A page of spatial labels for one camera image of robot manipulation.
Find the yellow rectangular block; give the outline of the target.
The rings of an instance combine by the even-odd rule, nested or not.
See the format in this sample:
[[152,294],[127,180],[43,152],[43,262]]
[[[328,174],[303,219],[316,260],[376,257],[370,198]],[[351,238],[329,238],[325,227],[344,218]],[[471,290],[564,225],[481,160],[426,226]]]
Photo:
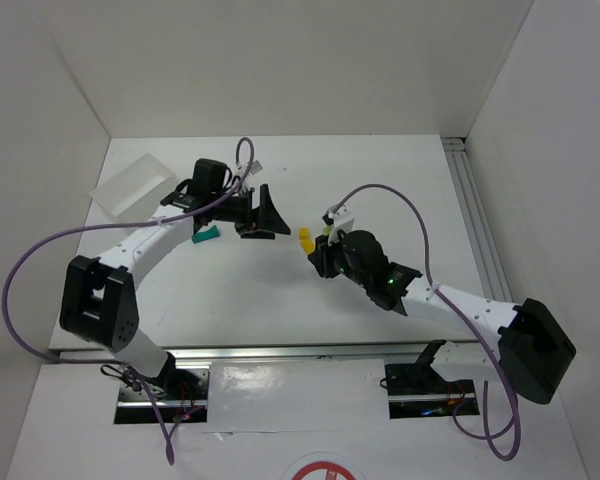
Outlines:
[[306,255],[311,255],[315,251],[315,244],[311,238],[302,239],[301,247]]

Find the teal arch block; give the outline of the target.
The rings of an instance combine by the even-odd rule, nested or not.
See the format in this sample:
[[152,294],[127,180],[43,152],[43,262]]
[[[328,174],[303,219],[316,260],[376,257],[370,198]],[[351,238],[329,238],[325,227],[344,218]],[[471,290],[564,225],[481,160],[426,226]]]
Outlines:
[[221,232],[217,226],[211,226],[204,230],[199,230],[192,236],[192,242],[194,244],[200,244],[205,241],[213,240],[219,238],[221,236]]

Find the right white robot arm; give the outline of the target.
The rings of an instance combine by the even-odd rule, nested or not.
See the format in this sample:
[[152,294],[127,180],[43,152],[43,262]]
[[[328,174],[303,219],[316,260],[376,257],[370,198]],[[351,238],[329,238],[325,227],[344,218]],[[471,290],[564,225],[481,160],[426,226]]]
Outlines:
[[322,278],[342,275],[378,307],[476,337],[477,345],[433,340],[416,364],[426,384],[498,382],[536,404],[551,402],[576,348],[548,308],[475,296],[392,262],[364,230],[318,236],[308,259]]

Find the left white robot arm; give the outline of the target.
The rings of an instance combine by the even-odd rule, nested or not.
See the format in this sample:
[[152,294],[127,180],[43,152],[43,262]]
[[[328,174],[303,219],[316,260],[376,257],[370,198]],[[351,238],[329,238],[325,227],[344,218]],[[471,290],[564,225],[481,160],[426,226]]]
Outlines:
[[141,376],[160,383],[173,375],[175,359],[140,329],[136,290],[176,247],[213,221],[233,224],[243,239],[288,235],[267,185],[231,193],[226,164],[198,160],[191,178],[160,203],[148,226],[97,257],[68,265],[61,302],[62,330],[108,350]]

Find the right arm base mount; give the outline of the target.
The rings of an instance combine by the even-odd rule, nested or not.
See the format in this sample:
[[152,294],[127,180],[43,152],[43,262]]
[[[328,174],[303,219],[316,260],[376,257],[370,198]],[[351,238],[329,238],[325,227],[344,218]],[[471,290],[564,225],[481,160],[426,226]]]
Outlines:
[[416,363],[386,364],[384,370],[379,386],[387,393],[390,419],[479,414],[472,381],[448,382]]

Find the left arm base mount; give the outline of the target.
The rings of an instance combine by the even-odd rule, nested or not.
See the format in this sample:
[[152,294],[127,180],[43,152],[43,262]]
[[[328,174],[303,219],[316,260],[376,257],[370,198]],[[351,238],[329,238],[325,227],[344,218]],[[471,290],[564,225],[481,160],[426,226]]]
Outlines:
[[[202,363],[184,364],[189,380],[174,393],[165,393],[149,385],[161,418],[167,426],[175,423],[206,423],[210,366]],[[100,373],[118,383],[114,423],[116,425],[156,424],[157,417],[149,396],[126,369],[111,364],[100,367]]]

